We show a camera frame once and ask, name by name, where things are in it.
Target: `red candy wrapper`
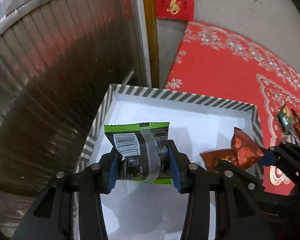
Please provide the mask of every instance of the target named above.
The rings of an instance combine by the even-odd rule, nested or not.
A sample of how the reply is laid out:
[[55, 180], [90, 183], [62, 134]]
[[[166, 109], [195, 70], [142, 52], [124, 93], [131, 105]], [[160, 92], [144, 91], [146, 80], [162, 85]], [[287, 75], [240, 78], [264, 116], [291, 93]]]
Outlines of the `red candy wrapper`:
[[300, 139], [300, 115], [294, 109], [291, 109], [292, 112], [292, 127], [296, 132], [298, 138]]
[[215, 172], [220, 160], [227, 160], [246, 170], [255, 162], [261, 160], [263, 153], [257, 143], [241, 129], [235, 127], [231, 139], [231, 149], [201, 153], [200, 156], [206, 165], [207, 171]]
[[237, 158], [234, 156], [232, 149], [223, 149], [213, 152], [201, 153], [201, 158], [206, 164], [206, 170], [210, 172], [217, 171], [217, 164], [221, 160], [225, 160], [239, 166]]

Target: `blue gripper pad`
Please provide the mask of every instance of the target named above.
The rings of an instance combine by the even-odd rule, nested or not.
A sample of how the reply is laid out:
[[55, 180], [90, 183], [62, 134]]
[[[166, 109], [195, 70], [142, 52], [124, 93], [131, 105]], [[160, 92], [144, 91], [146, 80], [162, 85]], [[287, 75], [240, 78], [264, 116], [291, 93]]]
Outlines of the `blue gripper pad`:
[[110, 170], [109, 170], [109, 174], [108, 174], [108, 186], [107, 186], [108, 190], [109, 190], [109, 193], [115, 187], [115, 183], [116, 183], [117, 178], [118, 178], [118, 174], [119, 174], [118, 158], [119, 158], [119, 155], [116, 154], [114, 159], [113, 159], [113, 162], [110, 166]]
[[268, 150], [268, 149], [265, 149], [265, 148], [262, 148], [262, 147], [260, 147], [260, 149], [263, 152], [264, 157], [260, 161], [258, 161], [258, 163], [260, 165], [267, 166], [267, 167], [269, 167], [271, 165], [275, 166], [278, 159], [274, 156], [272, 151]]
[[191, 190], [192, 180], [187, 174], [190, 163], [188, 157], [178, 152], [173, 140], [168, 140], [168, 152], [170, 159], [170, 173], [174, 187], [178, 193], [186, 194]]
[[99, 161], [102, 167], [102, 177], [99, 186], [106, 190], [105, 194], [109, 194], [115, 186], [119, 176], [121, 159], [122, 156], [118, 153], [117, 149], [113, 147], [111, 152], [103, 154]]
[[177, 189], [178, 193], [180, 193], [182, 189], [181, 172], [179, 167], [177, 166], [177, 161], [173, 155], [173, 151], [169, 143], [168, 143], [168, 152], [170, 158], [170, 173], [171, 173], [173, 185]]

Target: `gray wall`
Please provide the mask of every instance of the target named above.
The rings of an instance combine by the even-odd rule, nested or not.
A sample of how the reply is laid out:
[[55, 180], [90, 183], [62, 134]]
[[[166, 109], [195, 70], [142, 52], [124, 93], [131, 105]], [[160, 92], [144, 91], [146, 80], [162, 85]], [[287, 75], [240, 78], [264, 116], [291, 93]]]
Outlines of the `gray wall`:
[[[300, 74], [300, 14], [291, 0], [195, 0], [194, 20], [242, 34], [282, 57]], [[160, 86], [169, 74], [185, 24], [158, 20]]]

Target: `green and black snack wrapper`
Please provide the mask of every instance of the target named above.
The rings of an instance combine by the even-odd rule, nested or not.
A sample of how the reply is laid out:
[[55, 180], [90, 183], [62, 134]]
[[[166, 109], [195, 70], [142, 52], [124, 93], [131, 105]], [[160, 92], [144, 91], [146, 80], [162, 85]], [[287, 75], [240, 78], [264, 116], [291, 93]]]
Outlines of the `green and black snack wrapper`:
[[120, 180], [171, 184], [168, 122], [105, 125], [105, 135], [124, 157]]
[[286, 133], [289, 133], [292, 127], [292, 116], [286, 105], [279, 111], [278, 118]]

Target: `white box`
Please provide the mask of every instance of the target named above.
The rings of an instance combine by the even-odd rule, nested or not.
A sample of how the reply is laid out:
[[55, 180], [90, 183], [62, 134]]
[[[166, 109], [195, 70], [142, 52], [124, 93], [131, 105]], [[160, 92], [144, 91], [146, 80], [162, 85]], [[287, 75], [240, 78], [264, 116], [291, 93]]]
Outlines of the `white box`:
[[[256, 107], [233, 100], [169, 90], [111, 85], [93, 122], [77, 172], [98, 162], [112, 145], [103, 124], [170, 122], [169, 139], [179, 152], [204, 167], [200, 153], [230, 148], [234, 127], [262, 146]], [[109, 240], [180, 239], [187, 195], [173, 185], [118, 180], [101, 201]], [[215, 234], [215, 199], [210, 194], [209, 239]]]

